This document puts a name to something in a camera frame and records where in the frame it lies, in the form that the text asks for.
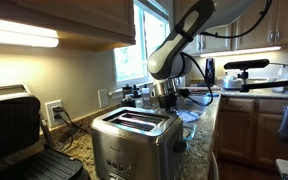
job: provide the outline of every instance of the wooden cabinet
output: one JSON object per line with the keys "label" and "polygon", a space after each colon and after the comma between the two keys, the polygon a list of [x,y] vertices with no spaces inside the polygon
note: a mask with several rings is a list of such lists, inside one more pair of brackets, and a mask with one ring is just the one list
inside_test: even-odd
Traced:
{"label": "wooden cabinet", "polygon": [[[248,30],[259,18],[266,1],[256,0],[236,22],[236,34]],[[237,38],[234,49],[288,45],[288,0],[274,0],[268,14],[251,33]]]}
{"label": "wooden cabinet", "polygon": [[223,98],[218,114],[219,156],[248,160],[251,158],[254,100]]}
{"label": "wooden cabinet", "polygon": [[54,29],[59,47],[107,50],[135,44],[132,0],[0,0],[0,18]]}
{"label": "wooden cabinet", "polygon": [[[178,22],[186,11],[195,3],[195,0],[175,0],[175,22]],[[206,32],[220,35],[230,36],[232,33],[232,26],[222,26],[212,29],[208,29]],[[190,42],[185,48],[184,52],[190,55],[198,55],[201,53],[210,53],[218,51],[227,51],[231,49],[230,39],[217,39],[214,37],[197,35],[192,42]]]}
{"label": "wooden cabinet", "polygon": [[257,163],[274,168],[276,159],[288,160],[288,144],[282,142],[278,134],[282,118],[280,115],[259,114],[254,157]]}

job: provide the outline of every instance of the ceiling light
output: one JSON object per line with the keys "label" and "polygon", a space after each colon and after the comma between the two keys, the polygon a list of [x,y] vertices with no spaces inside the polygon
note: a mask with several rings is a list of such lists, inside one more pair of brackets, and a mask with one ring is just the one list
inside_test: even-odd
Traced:
{"label": "ceiling light", "polygon": [[58,42],[54,30],[0,20],[0,44],[56,47]]}
{"label": "ceiling light", "polygon": [[216,53],[207,53],[201,54],[201,57],[217,57],[217,56],[231,56],[238,54],[248,54],[248,53],[259,53],[267,51],[276,51],[281,49],[279,46],[267,47],[267,48],[256,48],[256,49],[245,49],[245,50],[236,50],[236,51],[225,51],[225,52],[216,52]]}

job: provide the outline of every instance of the beige wall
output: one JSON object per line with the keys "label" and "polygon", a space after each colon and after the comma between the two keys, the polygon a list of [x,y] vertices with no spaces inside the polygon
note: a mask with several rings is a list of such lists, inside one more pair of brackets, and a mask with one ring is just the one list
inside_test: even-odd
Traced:
{"label": "beige wall", "polygon": [[115,88],[113,52],[0,45],[0,82],[25,82],[44,115],[45,102],[61,99],[71,117],[78,118],[100,109],[97,90]]}
{"label": "beige wall", "polygon": [[[197,60],[198,64],[201,66],[201,69],[204,71],[206,58],[196,57],[195,59]],[[231,62],[231,61],[269,59],[270,62],[288,64],[288,48],[282,48],[279,51],[266,52],[266,53],[214,57],[214,59],[215,59],[215,66],[216,66],[216,77],[222,77],[224,75],[224,68],[223,68],[224,65],[227,62]],[[279,68],[280,66],[278,65],[268,65],[265,68],[249,69],[248,70],[249,77],[250,78],[276,77]],[[195,66],[193,67],[191,71],[191,77],[193,79],[202,77],[200,72]]]}

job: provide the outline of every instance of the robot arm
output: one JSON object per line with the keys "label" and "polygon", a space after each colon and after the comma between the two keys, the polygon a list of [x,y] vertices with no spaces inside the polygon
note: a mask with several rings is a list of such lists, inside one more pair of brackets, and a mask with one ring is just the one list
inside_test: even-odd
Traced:
{"label": "robot arm", "polygon": [[182,17],[164,43],[150,56],[148,70],[157,80],[175,78],[190,71],[179,57],[201,32],[232,23],[255,0],[199,0]]}

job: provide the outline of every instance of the panini press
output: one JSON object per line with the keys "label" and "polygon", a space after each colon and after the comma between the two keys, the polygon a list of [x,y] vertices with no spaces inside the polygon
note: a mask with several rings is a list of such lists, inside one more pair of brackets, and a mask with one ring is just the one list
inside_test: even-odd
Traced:
{"label": "panini press", "polygon": [[[35,144],[39,140],[40,124],[40,101],[36,97],[27,92],[0,95],[0,159]],[[87,180],[90,177],[81,161],[49,147],[0,170],[0,180],[3,179]]]}

